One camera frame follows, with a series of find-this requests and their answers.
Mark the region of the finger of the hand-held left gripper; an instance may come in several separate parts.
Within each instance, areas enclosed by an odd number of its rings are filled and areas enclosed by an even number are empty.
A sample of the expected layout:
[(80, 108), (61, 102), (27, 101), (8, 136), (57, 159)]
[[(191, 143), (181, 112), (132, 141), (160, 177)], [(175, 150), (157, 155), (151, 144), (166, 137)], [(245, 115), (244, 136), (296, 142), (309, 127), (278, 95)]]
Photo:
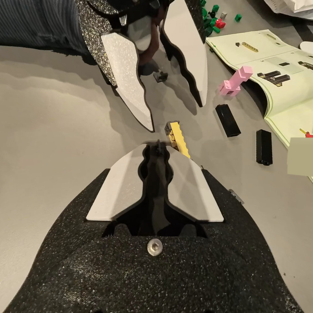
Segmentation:
[(168, 60), (177, 60), (180, 73), (200, 107), (208, 92), (205, 30), (200, 2), (169, 2), (160, 30)]
[(126, 35), (112, 30), (104, 33), (101, 40), (116, 80), (116, 91), (139, 123), (154, 132), (146, 90), (139, 78), (139, 66), (150, 62), (155, 54), (154, 19), (143, 17), (129, 25)]

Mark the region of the pink brick pig figure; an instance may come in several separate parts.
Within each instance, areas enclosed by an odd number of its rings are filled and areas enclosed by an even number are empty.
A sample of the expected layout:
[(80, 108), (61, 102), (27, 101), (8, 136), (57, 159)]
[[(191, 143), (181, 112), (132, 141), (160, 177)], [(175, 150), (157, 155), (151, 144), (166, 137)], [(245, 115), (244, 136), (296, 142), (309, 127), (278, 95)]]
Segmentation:
[(240, 92), (240, 85), (250, 79), (253, 74), (253, 68), (250, 66), (242, 66), (239, 68), (229, 80), (224, 80), (219, 86), (219, 94), (221, 96), (235, 97)]

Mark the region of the green instruction booklet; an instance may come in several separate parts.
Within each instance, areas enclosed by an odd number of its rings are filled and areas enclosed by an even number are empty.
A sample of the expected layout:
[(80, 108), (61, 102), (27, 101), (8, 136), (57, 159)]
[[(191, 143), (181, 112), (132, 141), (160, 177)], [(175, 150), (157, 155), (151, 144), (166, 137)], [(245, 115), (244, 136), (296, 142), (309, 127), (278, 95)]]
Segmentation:
[(230, 68), (249, 66), (249, 82), (265, 96), (264, 120), (286, 148), (300, 137), (300, 128), (312, 134), (313, 57), (285, 43), (270, 30), (208, 37), (206, 43)]

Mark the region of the person's left forearm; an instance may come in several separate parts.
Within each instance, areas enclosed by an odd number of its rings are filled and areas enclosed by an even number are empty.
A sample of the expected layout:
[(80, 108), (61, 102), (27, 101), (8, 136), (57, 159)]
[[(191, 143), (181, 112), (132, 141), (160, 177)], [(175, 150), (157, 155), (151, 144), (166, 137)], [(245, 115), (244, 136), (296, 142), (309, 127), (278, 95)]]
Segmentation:
[(0, 45), (88, 54), (73, 0), (1, 0)]

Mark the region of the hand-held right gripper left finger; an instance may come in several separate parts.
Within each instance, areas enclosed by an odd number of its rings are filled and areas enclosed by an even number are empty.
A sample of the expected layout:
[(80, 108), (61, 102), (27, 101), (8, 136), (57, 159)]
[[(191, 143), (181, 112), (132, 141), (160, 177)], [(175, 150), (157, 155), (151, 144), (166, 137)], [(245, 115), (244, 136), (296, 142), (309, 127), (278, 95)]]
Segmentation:
[(113, 221), (143, 196), (139, 166), (144, 162), (147, 144), (120, 158), (109, 170), (87, 216), (88, 221)]

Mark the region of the white crumpled paper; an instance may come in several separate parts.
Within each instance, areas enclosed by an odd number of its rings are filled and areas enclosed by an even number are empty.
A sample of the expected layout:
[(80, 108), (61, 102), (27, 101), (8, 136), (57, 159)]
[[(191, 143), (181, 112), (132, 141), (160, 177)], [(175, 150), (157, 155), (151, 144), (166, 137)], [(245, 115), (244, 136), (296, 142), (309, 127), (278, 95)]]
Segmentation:
[(313, 13), (312, 0), (264, 0), (275, 13), (286, 15), (311, 16)]

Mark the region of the black long brick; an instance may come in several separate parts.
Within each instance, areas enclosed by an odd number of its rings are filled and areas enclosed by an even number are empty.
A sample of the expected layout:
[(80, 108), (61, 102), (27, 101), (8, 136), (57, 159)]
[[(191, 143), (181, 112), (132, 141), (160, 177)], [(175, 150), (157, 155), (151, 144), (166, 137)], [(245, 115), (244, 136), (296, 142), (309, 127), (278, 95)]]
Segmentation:
[(269, 131), (256, 131), (256, 162), (264, 166), (273, 164), (272, 134)]
[(215, 110), (228, 138), (235, 137), (241, 134), (241, 131), (228, 104), (217, 105)]

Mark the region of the pile of small toy bricks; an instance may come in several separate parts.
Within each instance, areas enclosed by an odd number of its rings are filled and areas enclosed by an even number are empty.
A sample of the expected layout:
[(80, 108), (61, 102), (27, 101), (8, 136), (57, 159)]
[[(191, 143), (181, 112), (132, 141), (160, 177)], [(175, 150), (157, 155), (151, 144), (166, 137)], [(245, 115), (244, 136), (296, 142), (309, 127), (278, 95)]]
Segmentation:
[(206, 9), (206, 0), (200, 0), (201, 5), (201, 12), (202, 12), (202, 21), (203, 21), (203, 27), (204, 27), (204, 34), (205, 38), (208, 38), (213, 33), (219, 34), (221, 30), (226, 25), (226, 12), (221, 12), (220, 15), (218, 15), (220, 6), (218, 4), (214, 4), (212, 6), (211, 11), (208, 11)]

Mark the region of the grey small brick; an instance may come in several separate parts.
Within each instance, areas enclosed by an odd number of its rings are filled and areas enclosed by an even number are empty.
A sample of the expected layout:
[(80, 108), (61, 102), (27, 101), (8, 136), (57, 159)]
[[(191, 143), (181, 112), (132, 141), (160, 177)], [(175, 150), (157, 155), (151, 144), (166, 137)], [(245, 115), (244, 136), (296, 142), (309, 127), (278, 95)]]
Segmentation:
[(239, 201), (242, 205), (244, 205), (244, 201), (239, 197), (239, 195), (232, 189), (229, 189), (229, 192)]

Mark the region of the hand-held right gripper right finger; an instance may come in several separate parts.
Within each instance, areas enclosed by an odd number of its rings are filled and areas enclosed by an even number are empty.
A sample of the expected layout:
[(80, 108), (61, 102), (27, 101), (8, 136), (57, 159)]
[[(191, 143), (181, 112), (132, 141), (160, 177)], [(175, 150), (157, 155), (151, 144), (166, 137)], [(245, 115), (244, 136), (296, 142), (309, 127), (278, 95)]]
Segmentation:
[(167, 196), (164, 214), (169, 222), (223, 222), (224, 217), (201, 167), (170, 146), (166, 146)]

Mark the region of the yellow brick assembly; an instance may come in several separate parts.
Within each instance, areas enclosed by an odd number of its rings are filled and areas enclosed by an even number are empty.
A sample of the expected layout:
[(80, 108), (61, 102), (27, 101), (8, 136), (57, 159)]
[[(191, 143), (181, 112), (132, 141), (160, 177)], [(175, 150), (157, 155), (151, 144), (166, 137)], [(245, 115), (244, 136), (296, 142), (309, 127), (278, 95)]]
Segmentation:
[(169, 137), (172, 148), (179, 151), (189, 159), (191, 158), (179, 125), (179, 121), (167, 122), (165, 126), (165, 134)]

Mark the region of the white flat stand base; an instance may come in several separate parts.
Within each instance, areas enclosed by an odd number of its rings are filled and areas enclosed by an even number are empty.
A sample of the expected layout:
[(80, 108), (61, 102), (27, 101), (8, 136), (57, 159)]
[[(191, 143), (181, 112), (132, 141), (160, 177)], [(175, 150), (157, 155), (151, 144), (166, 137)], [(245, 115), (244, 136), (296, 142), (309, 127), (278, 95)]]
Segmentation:
[(309, 56), (313, 57), (313, 42), (312, 41), (303, 41), (299, 45), (299, 49), (308, 53)]

